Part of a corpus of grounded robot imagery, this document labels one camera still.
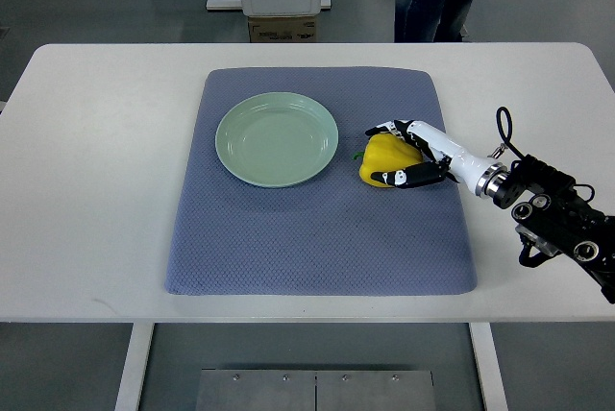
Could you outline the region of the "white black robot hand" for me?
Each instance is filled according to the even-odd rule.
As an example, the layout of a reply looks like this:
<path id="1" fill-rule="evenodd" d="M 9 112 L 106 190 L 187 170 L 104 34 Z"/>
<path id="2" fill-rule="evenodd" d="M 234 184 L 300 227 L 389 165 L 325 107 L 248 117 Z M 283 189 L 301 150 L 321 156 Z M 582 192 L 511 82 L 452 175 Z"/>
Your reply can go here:
<path id="1" fill-rule="evenodd" d="M 437 128 L 419 120 L 393 120 L 366 132 L 369 139 L 378 133 L 391 133 L 419 150 L 424 161 L 393 172 L 376 172 L 375 181 L 396 188 L 414 188 L 446 179 L 460 181 L 478 196 L 485 194 L 489 179 L 499 165 L 486 157 L 476 157 Z"/>

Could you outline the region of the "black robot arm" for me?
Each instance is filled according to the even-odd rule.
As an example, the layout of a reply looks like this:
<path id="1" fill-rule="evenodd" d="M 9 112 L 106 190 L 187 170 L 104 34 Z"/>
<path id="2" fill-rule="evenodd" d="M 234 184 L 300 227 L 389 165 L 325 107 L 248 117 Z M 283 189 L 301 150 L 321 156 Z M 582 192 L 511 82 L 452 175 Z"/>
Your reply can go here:
<path id="1" fill-rule="evenodd" d="M 520 236 L 521 265 L 536 268 L 563 254 L 576 262 L 614 303 L 614 217 L 590 206 L 593 186 L 579 183 L 511 142 L 512 118 L 496 110 L 501 148 L 517 160 L 490 176 L 483 188 L 495 206 L 509 209 Z"/>

